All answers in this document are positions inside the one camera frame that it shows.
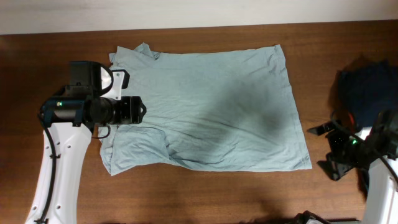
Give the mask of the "light teal t-shirt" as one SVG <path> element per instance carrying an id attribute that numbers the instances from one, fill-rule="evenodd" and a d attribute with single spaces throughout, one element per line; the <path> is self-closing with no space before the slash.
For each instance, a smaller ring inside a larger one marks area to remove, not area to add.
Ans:
<path id="1" fill-rule="evenodd" d="M 112 69 L 130 74 L 140 124 L 112 125 L 100 156 L 117 175 L 164 163 L 190 170 L 273 172 L 312 168 L 282 47 L 210 54 L 118 47 Z"/>

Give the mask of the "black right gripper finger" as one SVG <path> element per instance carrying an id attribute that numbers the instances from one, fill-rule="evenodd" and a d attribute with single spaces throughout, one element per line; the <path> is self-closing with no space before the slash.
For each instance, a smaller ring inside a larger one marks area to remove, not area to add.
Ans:
<path id="1" fill-rule="evenodd" d="M 316 136 L 321 136 L 325 133 L 328 133 L 336 128 L 335 124 L 332 121 L 323 123 L 319 126 L 315 126 L 307 130 L 308 133 L 314 134 Z"/>
<path id="2" fill-rule="evenodd" d="M 340 163 L 339 161 L 336 161 L 334 157 L 327 157 L 324 161 L 318 161 L 317 165 L 333 181 L 340 180 L 353 169 L 353 166 Z"/>

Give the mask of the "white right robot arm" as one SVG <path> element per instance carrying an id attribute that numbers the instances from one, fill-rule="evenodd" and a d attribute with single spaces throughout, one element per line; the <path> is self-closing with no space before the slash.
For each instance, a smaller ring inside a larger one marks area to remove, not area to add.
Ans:
<path id="1" fill-rule="evenodd" d="M 331 152 L 318 165 L 331 180 L 340 180 L 357 168 L 368 173 L 365 224 L 397 223 L 397 110 L 379 113 L 365 138 L 330 121 L 308 130 L 326 135 Z"/>

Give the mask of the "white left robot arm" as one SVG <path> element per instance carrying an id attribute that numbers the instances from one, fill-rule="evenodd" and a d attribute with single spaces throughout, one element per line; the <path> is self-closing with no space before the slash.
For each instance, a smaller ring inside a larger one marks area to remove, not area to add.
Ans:
<path id="1" fill-rule="evenodd" d="M 44 153 L 27 223 L 76 223 L 80 177 L 95 126 L 139 124 L 146 107 L 138 96 L 51 97 L 41 107 Z"/>

